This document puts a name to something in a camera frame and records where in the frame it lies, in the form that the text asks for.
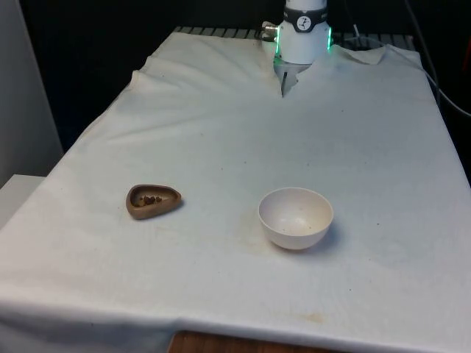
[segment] table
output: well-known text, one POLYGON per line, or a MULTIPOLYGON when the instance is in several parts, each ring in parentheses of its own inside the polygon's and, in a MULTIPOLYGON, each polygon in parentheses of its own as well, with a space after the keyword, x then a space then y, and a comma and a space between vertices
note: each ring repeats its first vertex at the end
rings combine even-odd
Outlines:
POLYGON ((171 340, 168 353, 335 353, 325 349, 289 346, 259 340, 208 335, 198 332, 178 332, 171 340))
POLYGON ((0 232, 0 341, 147 352, 193 330, 465 352, 469 214, 427 79, 403 58, 364 65, 333 47, 282 99, 259 42, 174 33, 0 232), (141 183, 184 206, 132 220, 141 183), (257 219, 286 186, 335 210, 306 252, 273 246, 257 219))

